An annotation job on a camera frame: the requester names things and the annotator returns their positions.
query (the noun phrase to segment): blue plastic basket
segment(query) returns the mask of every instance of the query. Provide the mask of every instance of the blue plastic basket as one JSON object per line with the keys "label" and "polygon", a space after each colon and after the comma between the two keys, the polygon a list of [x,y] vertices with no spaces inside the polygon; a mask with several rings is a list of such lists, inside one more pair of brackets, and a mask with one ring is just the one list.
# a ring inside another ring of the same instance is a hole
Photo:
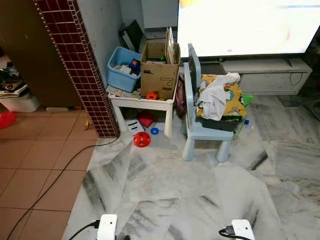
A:
{"label": "blue plastic basket", "polygon": [[133,59],[141,61],[141,54],[120,46],[114,50],[108,62],[107,82],[109,85],[130,93],[134,90],[135,84],[140,78],[140,73],[138,76],[132,76],[113,68],[115,65],[128,65]]}

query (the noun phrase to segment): white cloth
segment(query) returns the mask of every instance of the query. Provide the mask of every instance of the white cloth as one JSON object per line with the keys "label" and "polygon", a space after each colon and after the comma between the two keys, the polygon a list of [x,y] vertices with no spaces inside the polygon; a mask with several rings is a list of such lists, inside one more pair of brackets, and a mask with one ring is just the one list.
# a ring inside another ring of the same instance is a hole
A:
{"label": "white cloth", "polygon": [[228,93],[224,90],[225,84],[231,84],[239,80],[239,73],[228,72],[226,75],[216,76],[216,79],[203,90],[196,102],[198,107],[203,108],[203,118],[221,120],[228,98]]}

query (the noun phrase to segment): chair backrest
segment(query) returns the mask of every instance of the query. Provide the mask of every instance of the chair backrest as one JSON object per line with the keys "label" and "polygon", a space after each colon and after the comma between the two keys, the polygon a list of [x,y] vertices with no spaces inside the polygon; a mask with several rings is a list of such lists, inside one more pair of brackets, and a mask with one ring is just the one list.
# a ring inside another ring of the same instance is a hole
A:
{"label": "chair backrest", "polygon": [[186,118],[188,118],[189,128],[192,128],[192,120],[194,118],[194,93],[192,91],[191,75],[189,69],[189,63],[184,63],[184,87],[185,87],[185,99],[186,99]]}
{"label": "chair backrest", "polygon": [[184,86],[186,109],[189,127],[192,128],[192,120],[196,114],[194,108],[194,96],[198,96],[198,88],[201,84],[201,67],[196,51],[191,43],[188,44],[189,61],[184,63]]}
{"label": "chair backrest", "polygon": [[191,84],[192,84],[192,91],[193,95],[196,96],[198,94],[198,88],[200,88],[201,84],[201,66],[199,62],[199,58],[196,54],[194,46],[192,43],[188,44],[189,49],[189,68],[190,68],[190,75],[191,75]]}

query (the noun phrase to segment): cardboard box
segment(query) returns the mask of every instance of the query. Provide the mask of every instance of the cardboard box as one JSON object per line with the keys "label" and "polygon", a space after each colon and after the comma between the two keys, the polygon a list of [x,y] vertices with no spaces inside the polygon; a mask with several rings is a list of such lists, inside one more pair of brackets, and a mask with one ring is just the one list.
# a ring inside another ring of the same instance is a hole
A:
{"label": "cardboard box", "polygon": [[172,99],[179,74],[180,47],[173,45],[174,64],[146,63],[147,59],[159,59],[166,55],[165,42],[147,41],[141,56],[141,96],[157,92],[160,98]]}

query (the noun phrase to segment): black container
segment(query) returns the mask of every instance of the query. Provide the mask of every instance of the black container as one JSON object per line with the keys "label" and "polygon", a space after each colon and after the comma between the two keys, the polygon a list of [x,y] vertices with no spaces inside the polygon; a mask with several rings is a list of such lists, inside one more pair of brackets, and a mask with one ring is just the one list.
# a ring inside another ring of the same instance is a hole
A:
{"label": "black container", "polygon": [[215,121],[212,119],[205,119],[201,116],[197,116],[195,120],[196,122],[201,122],[202,127],[207,129],[217,129],[217,130],[223,130],[227,132],[233,132],[234,129],[237,127],[237,125],[242,122],[242,117],[237,116],[236,120],[233,120],[233,121],[225,120],[222,117],[220,121]]}

